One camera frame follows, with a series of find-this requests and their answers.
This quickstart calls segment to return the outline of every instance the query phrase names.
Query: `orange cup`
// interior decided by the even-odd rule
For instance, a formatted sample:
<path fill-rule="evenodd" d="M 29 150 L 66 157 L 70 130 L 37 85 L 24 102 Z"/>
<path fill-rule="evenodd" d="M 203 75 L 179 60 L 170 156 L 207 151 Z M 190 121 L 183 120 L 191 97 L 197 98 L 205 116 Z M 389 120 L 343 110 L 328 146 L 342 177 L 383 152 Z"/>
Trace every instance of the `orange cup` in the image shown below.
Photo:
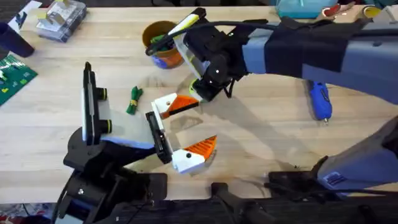
<path fill-rule="evenodd" d="M 150 46 L 150 40 L 158 35 L 167 34 L 176 24 L 170 21 L 158 21 L 147 26 L 142 33 L 142 43 L 145 47 Z M 171 50 L 156 52 L 150 56 L 159 68 L 174 68 L 181 64 L 182 58 L 176 47 Z"/>

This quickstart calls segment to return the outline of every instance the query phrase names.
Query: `black mount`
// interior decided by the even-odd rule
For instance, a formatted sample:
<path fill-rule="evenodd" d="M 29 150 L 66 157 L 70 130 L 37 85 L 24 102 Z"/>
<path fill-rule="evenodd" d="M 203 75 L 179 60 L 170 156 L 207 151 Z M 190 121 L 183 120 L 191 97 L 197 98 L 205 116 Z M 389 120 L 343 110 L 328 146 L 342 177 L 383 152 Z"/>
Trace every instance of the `black mount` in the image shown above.
<path fill-rule="evenodd" d="M 63 163 L 75 169 L 61 194 L 58 218 L 71 215 L 84 223 L 106 223 L 131 203 L 163 200 L 166 174 L 138 174 L 123 166 L 155 154 L 155 149 L 137 149 L 100 141 L 87 146 L 81 128 L 69 139 Z"/>
<path fill-rule="evenodd" d="M 253 200 L 239 198 L 228 191 L 226 183 L 212 183 L 211 195 L 221 200 L 232 214 L 235 223 L 282 224 Z"/>

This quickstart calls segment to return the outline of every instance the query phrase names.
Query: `black cable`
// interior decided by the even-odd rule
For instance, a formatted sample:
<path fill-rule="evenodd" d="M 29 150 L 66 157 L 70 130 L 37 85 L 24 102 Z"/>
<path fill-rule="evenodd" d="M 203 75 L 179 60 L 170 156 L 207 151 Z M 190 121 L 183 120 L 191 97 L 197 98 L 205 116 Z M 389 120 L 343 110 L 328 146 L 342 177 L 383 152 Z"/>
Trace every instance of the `black cable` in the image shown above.
<path fill-rule="evenodd" d="M 164 35 L 158 42 L 151 44 L 146 48 L 145 54 L 150 56 L 154 54 L 159 48 L 163 47 L 168 41 L 172 40 L 174 37 L 184 34 L 188 31 L 201 29 L 204 27 L 214 27 L 214 26 L 246 26 L 246 27 L 253 27 L 253 28 L 261 28 L 261 29 L 268 29 L 268 30 L 276 30 L 277 26 L 269 25 L 269 24 L 257 24 L 257 23 L 248 23 L 248 22 L 236 22 L 236 21 L 216 21 L 216 22 L 207 22 L 205 24 L 197 24 L 193 27 L 188 27 L 179 31 L 174 32 L 170 35 Z"/>
<path fill-rule="evenodd" d="M 231 98 L 232 97 L 232 90 L 234 88 L 234 84 L 235 84 L 235 79 L 232 80 L 231 84 L 229 84 L 229 91 L 226 90 L 226 87 L 224 87 L 224 92 L 226 97 Z"/>
<path fill-rule="evenodd" d="M 25 203 L 22 203 L 22 207 L 24 208 L 24 210 L 25 210 L 25 212 L 26 212 L 26 215 L 27 215 L 27 216 L 30 216 L 29 212 L 28 212 L 27 209 L 26 209 Z"/>
<path fill-rule="evenodd" d="M 252 27 L 257 29 L 267 29 L 267 30 L 276 30 L 277 25 L 269 25 L 269 24 L 258 24 L 251 22 L 236 22 L 236 21 L 216 21 L 216 22 L 207 22 L 204 24 L 197 24 L 192 27 L 188 27 L 179 31 L 174 32 L 170 35 L 164 35 L 158 42 L 151 44 L 146 48 L 145 54 L 151 56 L 158 49 L 163 47 L 167 42 L 171 41 L 174 37 L 184 34 L 188 31 L 201 29 L 204 27 L 214 27 L 214 26 L 245 26 Z M 355 37 L 369 37 L 369 36 L 388 36 L 388 35 L 398 35 L 398 29 L 374 29 L 374 30 L 361 30 L 358 33 L 354 34 Z"/>
<path fill-rule="evenodd" d="M 57 203 L 54 206 L 54 210 L 52 211 L 51 224 L 55 224 L 55 220 L 57 219 L 57 216 L 58 216 L 58 209 L 59 209 L 60 203 L 63 199 L 63 196 L 65 195 L 65 193 L 67 191 L 68 184 L 74 175 L 75 175 L 75 171 L 72 172 L 67 183 L 65 184 L 65 186 L 63 186 L 63 189 L 62 189 L 61 194 L 57 200 Z"/>

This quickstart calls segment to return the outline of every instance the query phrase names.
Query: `white sticker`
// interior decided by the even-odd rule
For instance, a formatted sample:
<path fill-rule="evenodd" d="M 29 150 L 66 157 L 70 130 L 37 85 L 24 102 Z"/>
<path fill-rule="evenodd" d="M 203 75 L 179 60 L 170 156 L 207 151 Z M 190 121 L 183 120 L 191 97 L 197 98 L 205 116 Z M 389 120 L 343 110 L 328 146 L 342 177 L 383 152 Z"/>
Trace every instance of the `white sticker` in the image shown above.
<path fill-rule="evenodd" d="M 339 172 L 332 172 L 326 176 L 324 176 L 323 180 L 328 183 L 331 187 L 334 187 L 337 184 L 340 184 L 347 180 L 343 175 Z"/>

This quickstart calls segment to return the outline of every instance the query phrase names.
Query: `orange object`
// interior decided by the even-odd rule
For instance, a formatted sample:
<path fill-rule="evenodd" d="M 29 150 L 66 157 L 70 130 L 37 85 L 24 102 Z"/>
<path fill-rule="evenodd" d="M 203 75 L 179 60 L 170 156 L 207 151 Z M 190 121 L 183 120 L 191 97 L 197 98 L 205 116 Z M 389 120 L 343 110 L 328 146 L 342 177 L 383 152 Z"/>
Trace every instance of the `orange object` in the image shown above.
<path fill-rule="evenodd" d="M 191 96 L 177 95 L 176 99 L 171 103 L 166 112 L 162 113 L 162 119 L 168 118 L 170 115 L 194 108 L 199 105 L 199 101 Z"/>
<path fill-rule="evenodd" d="M 208 159 L 213 153 L 216 147 L 217 136 L 212 136 L 208 139 L 195 143 L 185 148 L 186 151 L 202 155 L 205 159 Z"/>
<path fill-rule="evenodd" d="M 153 37 L 167 34 L 175 26 L 176 23 L 170 21 L 154 22 L 143 31 L 142 43 L 145 47 L 150 46 L 150 40 Z M 174 68 L 182 62 L 182 57 L 176 47 L 171 50 L 156 52 L 151 56 L 151 59 L 159 68 Z"/>

